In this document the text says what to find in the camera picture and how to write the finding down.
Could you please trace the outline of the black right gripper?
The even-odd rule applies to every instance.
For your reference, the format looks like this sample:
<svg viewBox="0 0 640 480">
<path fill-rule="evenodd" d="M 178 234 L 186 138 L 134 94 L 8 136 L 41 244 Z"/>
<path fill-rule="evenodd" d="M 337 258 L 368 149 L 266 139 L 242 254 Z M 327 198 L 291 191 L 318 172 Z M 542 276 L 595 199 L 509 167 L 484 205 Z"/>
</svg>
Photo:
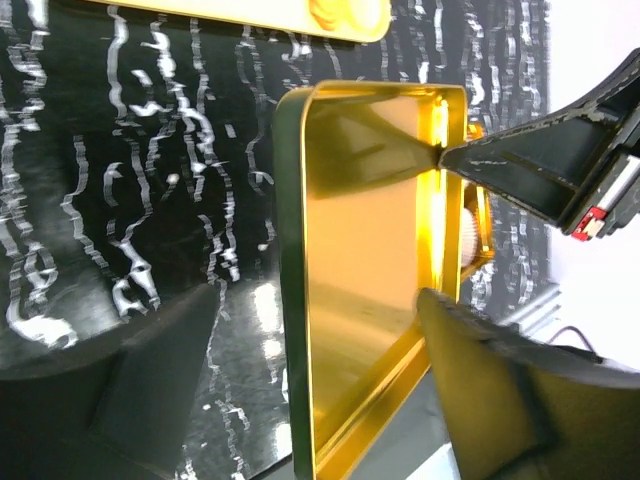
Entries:
<svg viewBox="0 0 640 480">
<path fill-rule="evenodd" d="M 581 242 L 639 212 L 639 52 L 568 106 L 449 147 L 440 167 Z"/>
</svg>

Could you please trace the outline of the yellow plastic tray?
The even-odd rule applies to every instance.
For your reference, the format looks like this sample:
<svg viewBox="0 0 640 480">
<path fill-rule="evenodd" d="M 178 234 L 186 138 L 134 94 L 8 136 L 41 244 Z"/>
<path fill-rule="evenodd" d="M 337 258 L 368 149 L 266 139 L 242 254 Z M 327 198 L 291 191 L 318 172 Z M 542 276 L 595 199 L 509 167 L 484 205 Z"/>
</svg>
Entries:
<svg viewBox="0 0 640 480">
<path fill-rule="evenodd" d="M 389 0 L 116 0 L 118 6 L 351 42 L 380 40 Z"/>
</svg>

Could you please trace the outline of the white paper cup front left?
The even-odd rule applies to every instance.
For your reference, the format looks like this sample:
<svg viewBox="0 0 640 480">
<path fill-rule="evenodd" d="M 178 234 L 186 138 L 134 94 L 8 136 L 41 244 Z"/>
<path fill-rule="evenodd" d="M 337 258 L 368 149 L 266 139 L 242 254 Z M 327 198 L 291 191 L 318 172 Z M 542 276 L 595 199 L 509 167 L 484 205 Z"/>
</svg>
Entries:
<svg viewBox="0 0 640 480">
<path fill-rule="evenodd" d="M 460 218 L 461 267 L 466 268 L 476 258 L 479 247 L 479 229 L 474 213 L 464 208 Z"/>
</svg>

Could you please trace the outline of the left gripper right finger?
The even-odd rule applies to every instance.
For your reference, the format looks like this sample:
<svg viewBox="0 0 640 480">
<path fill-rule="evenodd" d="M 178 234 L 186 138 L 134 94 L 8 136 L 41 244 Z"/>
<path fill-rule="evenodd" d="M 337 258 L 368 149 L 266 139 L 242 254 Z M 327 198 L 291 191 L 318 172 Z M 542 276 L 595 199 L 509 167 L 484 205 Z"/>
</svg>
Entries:
<svg viewBox="0 0 640 480">
<path fill-rule="evenodd" d="M 417 313 L 461 478 L 638 478 L 638 373 L 522 337 L 431 289 Z"/>
</svg>

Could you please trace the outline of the gold cookie tin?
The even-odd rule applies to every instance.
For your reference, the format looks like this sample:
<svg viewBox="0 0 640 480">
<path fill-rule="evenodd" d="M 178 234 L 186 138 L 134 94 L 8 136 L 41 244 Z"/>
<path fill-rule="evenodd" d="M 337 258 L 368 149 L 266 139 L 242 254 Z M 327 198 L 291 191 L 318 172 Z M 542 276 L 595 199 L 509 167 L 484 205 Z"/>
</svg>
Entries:
<svg viewBox="0 0 640 480">
<path fill-rule="evenodd" d="M 495 250 L 489 192 L 469 180 L 464 180 L 462 185 L 463 209 L 467 208 L 474 213 L 480 240 L 476 258 L 472 264 L 466 268 L 461 267 L 461 280 L 465 281 L 494 258 Z"/>
</svg>

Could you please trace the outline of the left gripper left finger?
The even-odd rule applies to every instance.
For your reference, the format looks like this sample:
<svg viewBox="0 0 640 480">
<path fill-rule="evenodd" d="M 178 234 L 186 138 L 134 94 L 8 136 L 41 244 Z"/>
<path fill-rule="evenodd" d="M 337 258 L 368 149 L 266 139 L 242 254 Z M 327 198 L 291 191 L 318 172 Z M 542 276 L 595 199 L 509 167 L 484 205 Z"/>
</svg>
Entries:
<svg viewBox="0 0 640 480">
<path fill-rule="evenodd" d="M 218 289 L 199 285 L 2 368 L 2 478 L 173 478 L 219 305 Z"/>
</svg>

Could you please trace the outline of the gold tin lid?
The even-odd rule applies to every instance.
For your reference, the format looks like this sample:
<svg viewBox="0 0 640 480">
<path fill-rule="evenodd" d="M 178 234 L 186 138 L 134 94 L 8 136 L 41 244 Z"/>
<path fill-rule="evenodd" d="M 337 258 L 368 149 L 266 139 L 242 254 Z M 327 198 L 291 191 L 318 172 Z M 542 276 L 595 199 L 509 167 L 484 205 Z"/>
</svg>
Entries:
<svg viewBox="0 0 640 480">
<path fill-rule="evenodd" d="M 323 81 L 273 116 L 294 475 L 344 479 L 429 368 L 420 290 L 457 295 L 460 86 Z"/>
</svg>

